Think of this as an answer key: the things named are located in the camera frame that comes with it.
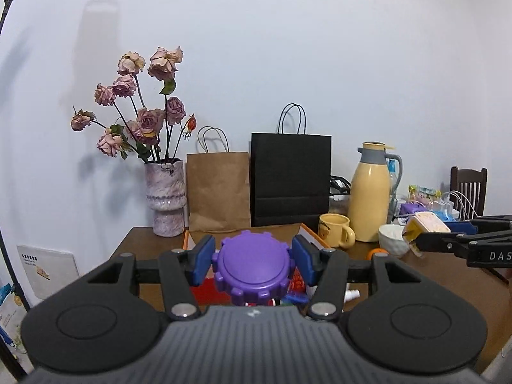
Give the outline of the yellow thermos jug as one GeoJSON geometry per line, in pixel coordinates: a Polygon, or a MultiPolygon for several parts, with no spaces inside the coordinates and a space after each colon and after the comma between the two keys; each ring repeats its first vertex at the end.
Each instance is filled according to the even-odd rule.
{"type": "Polygon", "coordinates": [[[398,185],[403,177],[402,158],[389,150],[392,147],[378,141],[366,141],[357,149],[361,157],[351,180],[348,218],[359,242],[377,242],[379,227],[387,223],[390,203],[388,159],[399,164],[398,185]]]}

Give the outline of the white textured bowl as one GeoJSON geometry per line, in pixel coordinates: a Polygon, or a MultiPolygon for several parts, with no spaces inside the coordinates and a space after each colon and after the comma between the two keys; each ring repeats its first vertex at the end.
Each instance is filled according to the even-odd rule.
{"type": "Polygon", "coordinates": [[[410,250],[403,239],[402,225],[381,225],[378,229],[378,241],[382,249],[397,258],[402,258],[410,250]]]}

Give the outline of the black paper bag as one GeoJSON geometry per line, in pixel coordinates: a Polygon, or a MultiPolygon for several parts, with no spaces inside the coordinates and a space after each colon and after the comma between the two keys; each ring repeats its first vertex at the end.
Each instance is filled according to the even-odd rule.
{"type": "Polygon", "coordinates": [[[253,133],[250,151],[251,226],[303,224],[318,229],[329,211],[332,137],[306,133],[306,111],[282,109],[275,133],[253,133]]]}

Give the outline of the white spray bottle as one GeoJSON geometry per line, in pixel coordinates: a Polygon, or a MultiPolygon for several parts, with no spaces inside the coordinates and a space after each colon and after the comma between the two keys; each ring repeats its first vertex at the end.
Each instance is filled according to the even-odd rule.
{"type": "Polygon", "coordinates": [[[352,289],[350,285],[345,288],[344,303],[351,302],[360,298],[360,291],[358,289],[352,289]]]}

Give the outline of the dark wooden chair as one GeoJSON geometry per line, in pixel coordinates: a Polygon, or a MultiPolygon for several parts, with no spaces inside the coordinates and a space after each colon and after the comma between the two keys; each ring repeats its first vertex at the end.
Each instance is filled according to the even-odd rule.
{"type": "Polygon", "coordinates": [[[473,219],[484,215],[487,193],[488,169],[450,169],[450,200],[459,211],[461,219],[473,219]]]}

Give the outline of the speckled pink ceramic vase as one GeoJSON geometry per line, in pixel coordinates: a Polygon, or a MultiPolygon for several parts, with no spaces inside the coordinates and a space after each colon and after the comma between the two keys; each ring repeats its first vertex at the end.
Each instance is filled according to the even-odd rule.
{"type": "Polygon", "coordinates": [[[171,160],[166,163],[144,165],[146,198],[153,211],[153,233],[159,237],[177,237],[185,230],[184,163],[171,160]]]}

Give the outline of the cream cube box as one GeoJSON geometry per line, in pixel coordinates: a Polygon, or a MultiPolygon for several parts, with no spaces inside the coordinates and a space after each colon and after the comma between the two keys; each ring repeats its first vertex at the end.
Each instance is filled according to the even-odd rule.
{"type": "Polygon", "coordinates": [[[416,212],[407,221],[402,238],[412,253],[421,258],[423,253],[416,245],[417,238],[424,233],[450,233],[450,228],[431,211],[416,212]]]}

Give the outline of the dried pink flower bouquet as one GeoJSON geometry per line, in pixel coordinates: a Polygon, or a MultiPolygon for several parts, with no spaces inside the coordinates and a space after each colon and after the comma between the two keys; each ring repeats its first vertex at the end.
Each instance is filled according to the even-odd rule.
{"type": "Polygon", "coordinates": [[[116,120],[106,124],[95,112],[74,108],[70,128],[78,133],[100,127],[95,146],[110,158],[126,160],[134,155],[146,165],[178,162],[181,142],[189,140],[197,128],[195,115],[189,115],[184,102],[174,94],[183,59],[180,46],[173,50],[159,46],[149,59],[136,51],[124,53],[117,62],[116,79],[97,84],[94,91],[95,105],[114,111],[116,120]],[[144,73],[161,86],[160,107],[152,108],[144,100],[140,85],[144,73]]]}

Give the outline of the blue white carton box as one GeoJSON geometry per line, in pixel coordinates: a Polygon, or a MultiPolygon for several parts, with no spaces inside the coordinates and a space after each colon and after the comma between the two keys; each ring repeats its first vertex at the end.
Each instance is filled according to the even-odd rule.
{"type": "Polygon", "coordinates": [[[11,284],[1,287],[1,338],[7,344],[11,353],[22,364],[29,367],[30,362],[21,338],[21,323],[26,315],[22,300],[14,292],[11,284]]]}

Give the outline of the orange fruit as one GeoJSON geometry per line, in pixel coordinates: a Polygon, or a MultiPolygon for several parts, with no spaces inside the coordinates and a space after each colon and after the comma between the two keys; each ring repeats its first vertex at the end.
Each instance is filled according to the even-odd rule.
{"type": "Polygon", "coordinates": [[[368,252],[366,259],[372,260],[373,257],[386,257],[389,256],[389,252],[382,248],[375,248],[368,252]]]}

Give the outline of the clear plastic bottle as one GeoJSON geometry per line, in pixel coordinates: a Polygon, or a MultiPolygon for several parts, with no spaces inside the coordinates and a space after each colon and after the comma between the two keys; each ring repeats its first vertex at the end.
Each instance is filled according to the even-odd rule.
{"type": "Polygon", "coordinates": [[[388,159],[387,165],[390,175],[390,203],[388,207],[387,223],[390,224],[395,218],[397,208],[396,190],[398,187],[399,164],[394,159],[388,159]]]}

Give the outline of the red cardboard box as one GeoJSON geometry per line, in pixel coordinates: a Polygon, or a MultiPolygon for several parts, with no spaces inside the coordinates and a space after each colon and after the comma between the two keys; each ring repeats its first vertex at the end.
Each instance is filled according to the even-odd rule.
{"type": "Polygon", "coordinates": [[[202,284],[192,287],[198,304],[272,306],[296,284],[300,286],[296,292],[299,301],[306,303],[307,281],[296,272],[292,256],[296,236],[319,250],[327,247],[324,239],[302,224],[218,234],[187,231],[184,251],[191,252],[204,241],[213,249],[212,258],[200,258],[201,265],[210,262],[213,267],[195,271],[205,274],[202,284]]]}

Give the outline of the brown paper bag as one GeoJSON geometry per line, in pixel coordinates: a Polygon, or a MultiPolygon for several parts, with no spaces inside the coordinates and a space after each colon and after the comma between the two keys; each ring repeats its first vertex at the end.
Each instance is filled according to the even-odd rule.
{"type": "Polygon", "coordinates": [[[197,142],[202,151],[186,159],[189,230],[250,228],[249,153],[231,151],[228,137],[218,127],[201,127],[197,142]]]}

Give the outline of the yellow ceramic mug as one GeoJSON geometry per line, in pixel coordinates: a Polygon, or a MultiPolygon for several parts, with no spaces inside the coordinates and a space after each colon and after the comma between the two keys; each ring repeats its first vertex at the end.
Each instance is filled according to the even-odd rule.
{"type": "Polygon", "coordinates": [[[356,243],[350,219],[337,213],[326,213],[319,217],[318,236],[331,248],[349,249],[356,243]]]}

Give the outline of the purple gear-shaped lid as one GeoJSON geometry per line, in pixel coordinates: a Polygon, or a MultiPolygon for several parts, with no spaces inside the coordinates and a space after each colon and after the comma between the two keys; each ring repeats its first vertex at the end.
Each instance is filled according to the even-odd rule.
{"type": "Polygon", "coordinates": [[[285,297],[295,270],[291,247],[270,232],[227,237],[212,256],[215,287],[236,306],[285,297]]]}

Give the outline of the white panel on floor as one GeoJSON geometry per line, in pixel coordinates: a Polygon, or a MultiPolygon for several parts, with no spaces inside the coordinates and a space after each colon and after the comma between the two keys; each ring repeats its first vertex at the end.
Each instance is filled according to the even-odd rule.
{"type": "Polygon", "coordinates": [[[79,278],[74,255],[26,245],[17,251],[30,287],[44,300],[79,278]]]}

